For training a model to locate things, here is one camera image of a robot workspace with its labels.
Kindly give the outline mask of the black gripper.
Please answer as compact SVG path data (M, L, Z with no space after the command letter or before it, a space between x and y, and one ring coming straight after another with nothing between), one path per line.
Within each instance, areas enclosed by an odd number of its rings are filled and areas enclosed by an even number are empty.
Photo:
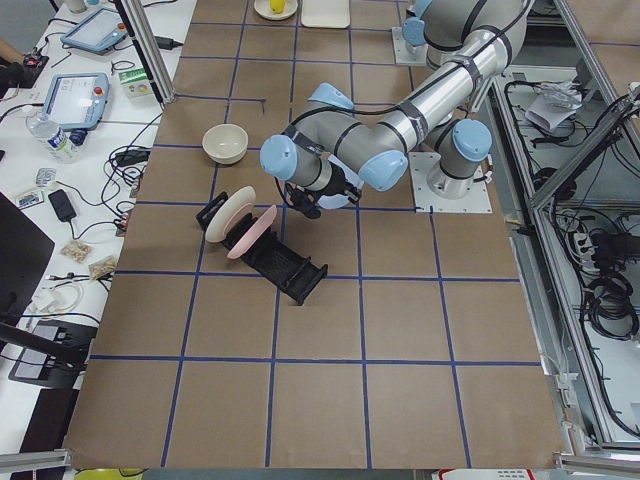
M327 183L319 190L297 186L288 181L284 183L284 202L308 219L321 217L322 208L318 205L320 197L336 194L345 194L351 204L357 204L360 200L360 190L346 180L343 167L332 167Z

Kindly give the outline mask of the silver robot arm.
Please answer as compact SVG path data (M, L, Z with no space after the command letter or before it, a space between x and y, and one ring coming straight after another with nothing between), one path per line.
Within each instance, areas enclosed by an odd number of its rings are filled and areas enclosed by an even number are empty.
M358 189L343 167L377 191L393 188L405 174L409 152L427 143L440 161L429 174L431 190L445 198L461 197L492 146L489 129L470 118L454 120L453 110L472 96L482 80L504 71L522 47L526 24L498 29L482 25L402 102L381 113L367 127L351 100L329 83L320 84L302 114L261 147L262 169L294 185L292 205L317 218L322 196L346 195L356 203ZM342 167L332 164L334 155Z
M506 51L505 65L520 52L531 1L417 1L401 26L405 42L427 47L426 62L436 69L459 54L475 32L497 36Z

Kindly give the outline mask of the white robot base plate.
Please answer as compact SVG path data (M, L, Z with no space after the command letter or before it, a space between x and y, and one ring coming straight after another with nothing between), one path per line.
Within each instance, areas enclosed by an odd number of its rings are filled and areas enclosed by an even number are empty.
M453 185L440 182L445 191L460 194L459 198L442 197L428 182L431 171L439 166L438 153L412 152L409 154L409 172L415 210L419 213L491 214L487 181L482 167L477 165L474 176Z

